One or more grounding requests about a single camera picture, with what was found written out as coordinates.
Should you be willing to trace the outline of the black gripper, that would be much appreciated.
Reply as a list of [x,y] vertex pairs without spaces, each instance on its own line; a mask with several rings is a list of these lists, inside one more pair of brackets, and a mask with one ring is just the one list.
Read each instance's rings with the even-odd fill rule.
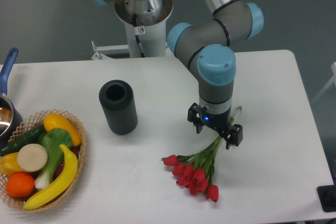
[[187,120],[196,127],[196,133],[199,134],[206,126],[217,132],[226,141],[226,149],[231,146],[238,146],[243,140],[243,126],[240,124],[232,125],[230,123],[231,108],[224,113],[209,113],[204,106],[193,103],[188,109]]

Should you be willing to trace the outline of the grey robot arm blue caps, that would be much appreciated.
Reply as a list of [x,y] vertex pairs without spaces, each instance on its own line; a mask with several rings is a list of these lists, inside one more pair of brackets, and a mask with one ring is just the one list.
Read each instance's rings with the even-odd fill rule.
[[264,17],[254,3],[243,0],[205,0],[212,20],[202,27],[179,23],[170,31],[166,20],[172,0],[95,0],[114,2],[124,23],[132,58],[158,57],[169,49],[198,81],[199,102],[188,110],[188,121],[200,132],[204,126],[216,131],[227,147],[243,139],[241,125],[229,121],[236,57],[231,45],[258,34]]

